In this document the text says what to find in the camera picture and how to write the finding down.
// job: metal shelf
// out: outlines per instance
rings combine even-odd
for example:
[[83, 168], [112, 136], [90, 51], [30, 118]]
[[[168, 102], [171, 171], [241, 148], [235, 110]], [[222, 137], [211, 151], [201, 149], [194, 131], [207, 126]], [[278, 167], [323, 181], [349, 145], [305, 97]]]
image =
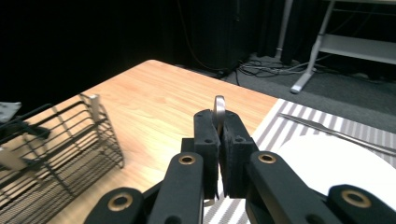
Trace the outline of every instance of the metal shelf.
[[325, 35], [319, 50], [353, 58], [396, 64], [396, 43], [340, 35]]

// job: shelf leg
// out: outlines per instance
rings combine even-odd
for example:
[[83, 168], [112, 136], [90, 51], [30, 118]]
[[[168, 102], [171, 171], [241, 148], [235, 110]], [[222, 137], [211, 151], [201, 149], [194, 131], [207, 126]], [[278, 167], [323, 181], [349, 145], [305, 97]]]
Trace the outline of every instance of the shelf leg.
[[323, 39], [324, 33], [326, 32], [326, 27], [327, 24], [329, 23], [330, 16], [332, 15], [332, 9], [334, 8], [334, 4], [335, 4], [335, 0], [332, 0], [329, 6], [327, 7], [326, 15], [324, 16], [323, 23], [321, 24], [317, 40], [311, 50], [311, 56], [309, 58], [308, 67], [306, 68], [306, 71], [301, 75], [301, 77], [297, 80], [297, 82], [294, 83], [294, 85], [291, 87], [290, 89], [291, 93], [294, 94], [299, 93], [303, 89], [305, 84], [308, 82], [308, 80], [314, 74], [314, 71], [312, 69], [314, 68], [315, 61], [317, 60], [321, 41]]

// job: black curtain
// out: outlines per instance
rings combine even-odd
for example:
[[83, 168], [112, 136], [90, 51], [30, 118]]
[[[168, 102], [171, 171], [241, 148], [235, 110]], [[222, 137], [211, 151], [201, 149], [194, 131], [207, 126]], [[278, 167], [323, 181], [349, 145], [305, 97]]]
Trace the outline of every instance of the black curtain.
[[259, 31], [258, 57], [276, 56], [284, 7], [285, 0], [262, 1], [262, 25]]

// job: wooden table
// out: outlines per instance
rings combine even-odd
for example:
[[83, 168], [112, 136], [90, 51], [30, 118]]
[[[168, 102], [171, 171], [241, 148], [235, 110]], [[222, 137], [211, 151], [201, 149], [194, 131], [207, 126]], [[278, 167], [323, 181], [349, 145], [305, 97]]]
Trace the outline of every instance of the wooden table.
[[[98, 200], [119, 187], [145, 191], [161, 181], [181, 139], [193, 137], [193, 115], [212, 109], [216, 95], [237, 113], [253, 134], [276, 98], [157, 61], [147, 61], [91, 89], [113, 124], [125, 156], [114, 168], [70, 203], [50, 223], [82, 223]], [[73, 97], [59, 105], [77, 101]]]

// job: cable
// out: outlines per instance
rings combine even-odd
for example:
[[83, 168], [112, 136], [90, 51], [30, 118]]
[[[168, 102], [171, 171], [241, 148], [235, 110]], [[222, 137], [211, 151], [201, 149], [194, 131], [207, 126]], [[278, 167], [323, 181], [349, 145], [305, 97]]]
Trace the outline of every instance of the cable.
[[198, 57], [194, 53], [194, 50], [192, 49], [192, 46], [191, 46], [191, 43], [190, 43], [190, 40], [189, 40], [189, 36], [187, 35], [187, 27], [186, 27], [186, 23], [184, 22], [180, 0], [177, 0], [177, 7], [178, 7], [178, 14], [180, 16], [181, 24], [182, 24], [182, 27], [183, 27], [184, 37], [186, 39], [187, 46], [189, 48], [189, 51], [190, 51], [190, 54], [191, 54], [192, 58], [196, 62], [198, 62], [198, 64], [200, 64], [202, 67], [207, 68], [209, 70], [213, 70], [213, 71], [229, 70], [229, 68], [213, 68], [213, 67], [207, 66], [206, 64], [202, 63], [201, 60], [198, 59]]

